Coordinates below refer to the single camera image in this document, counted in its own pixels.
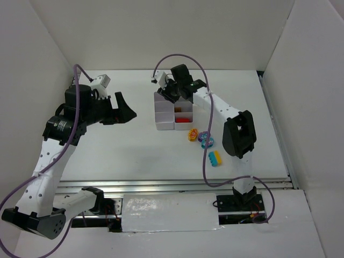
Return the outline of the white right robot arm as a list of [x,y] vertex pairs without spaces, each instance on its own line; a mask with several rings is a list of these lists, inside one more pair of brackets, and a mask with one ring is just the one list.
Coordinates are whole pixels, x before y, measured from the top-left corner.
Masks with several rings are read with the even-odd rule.
[[233,194],[238,205],[247,205],[256,196],[252,175],[252,151],[256,143],[256,131],[252,114],[240,111],[216,94],[209,87],[209,80],[194,80],[185,64],[171,69],[171,76],[165,72],[153,71],[152,82],[159,85],[157,93],[165,100],[176,103],[180,98],[209,112],[208,136],[214,118],[223,126],[222,146],[232,157],[238,171],[237,178],[227,180],[233,183]]

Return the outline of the teal frog block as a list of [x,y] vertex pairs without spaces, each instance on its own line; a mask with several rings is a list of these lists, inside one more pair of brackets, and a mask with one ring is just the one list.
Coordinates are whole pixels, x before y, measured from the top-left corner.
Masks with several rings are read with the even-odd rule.
[[207,139],[203,139],[201,141],[201,148],[205,149],[207,148],[211,148],[214,145],[214,139],[212,137],[210,137],[208,140]]

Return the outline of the orange butterfly block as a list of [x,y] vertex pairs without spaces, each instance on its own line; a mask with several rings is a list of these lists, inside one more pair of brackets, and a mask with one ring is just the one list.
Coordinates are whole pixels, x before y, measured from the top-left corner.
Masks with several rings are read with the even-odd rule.
[[192,128],[188,133],[189,141],[196,141],[198,139],[198,129]]

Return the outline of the white cover board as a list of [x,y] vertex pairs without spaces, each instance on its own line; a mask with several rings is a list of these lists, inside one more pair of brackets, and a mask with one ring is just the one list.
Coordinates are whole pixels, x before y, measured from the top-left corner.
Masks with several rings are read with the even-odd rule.
[[219,229],[213,193],[125,195],[123,232],[192,232]]

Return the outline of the purple lotus block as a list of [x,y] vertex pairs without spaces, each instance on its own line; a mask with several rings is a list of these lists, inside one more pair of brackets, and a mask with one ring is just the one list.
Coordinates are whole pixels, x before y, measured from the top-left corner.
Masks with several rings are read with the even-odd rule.
[[210,136],[208,134],[208,131],[202,131],[200,133],[198,133],[198,141],[202,142],[202,141],[206,141],[207,138],[210,140]]

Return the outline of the white left divided container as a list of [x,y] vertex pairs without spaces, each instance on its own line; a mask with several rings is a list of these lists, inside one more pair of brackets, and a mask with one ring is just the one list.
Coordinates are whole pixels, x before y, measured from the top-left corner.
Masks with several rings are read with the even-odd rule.
[[154,93],[154,117],[157,130],[174,129],[174,105],[157,92]]

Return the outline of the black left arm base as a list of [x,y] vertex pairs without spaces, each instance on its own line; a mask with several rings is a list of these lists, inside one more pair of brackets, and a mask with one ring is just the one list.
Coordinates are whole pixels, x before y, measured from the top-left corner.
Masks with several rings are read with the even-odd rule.
[[102,204],[104,214],[121,215],[122,204],[122,198],[105,198]]

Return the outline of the red rectangular brick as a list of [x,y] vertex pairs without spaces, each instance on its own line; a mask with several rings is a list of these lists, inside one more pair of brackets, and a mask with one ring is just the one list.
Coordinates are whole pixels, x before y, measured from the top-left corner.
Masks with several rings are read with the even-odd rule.
[[192,120],[190,118],[186,118],[186,117],[178,117],[175,119],[176,123],[191,123]]

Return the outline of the teal and yellow brick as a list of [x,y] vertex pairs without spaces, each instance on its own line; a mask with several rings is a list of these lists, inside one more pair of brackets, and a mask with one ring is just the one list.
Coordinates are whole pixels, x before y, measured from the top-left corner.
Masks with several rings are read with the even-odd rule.
[[213,167],[218,167],[222,164],[221,156],[217,150],[209,152],[208,158],[210,160],[211,166]]

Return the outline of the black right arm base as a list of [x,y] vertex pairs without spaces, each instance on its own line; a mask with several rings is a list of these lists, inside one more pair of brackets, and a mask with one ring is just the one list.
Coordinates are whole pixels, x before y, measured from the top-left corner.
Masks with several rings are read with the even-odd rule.
[[264,211],[264,203],[261,194],[257,194],[246,204],[240,204],[234,195],[217,195],[213,206],[218,212],[261,212]]

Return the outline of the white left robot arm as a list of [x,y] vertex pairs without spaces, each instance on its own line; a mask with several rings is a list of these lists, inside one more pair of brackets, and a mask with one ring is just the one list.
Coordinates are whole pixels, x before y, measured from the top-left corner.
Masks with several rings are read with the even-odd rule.
[[87,126],[124,124],[137,116],[121,92],[114,95],[116,109],[112,107],[111,97],[101,95],[100,89],[95,87],[71,85],[65,91],[65,102],[46,123],[33,180],[15,207],[3,211],[3,221],[21,230],[55,239],[73,217],[84,211],[98,214],[103,210],[104,192],[98,188],[83,187],[57,203],[54,197],[68,160],[80,138],[86,134]]

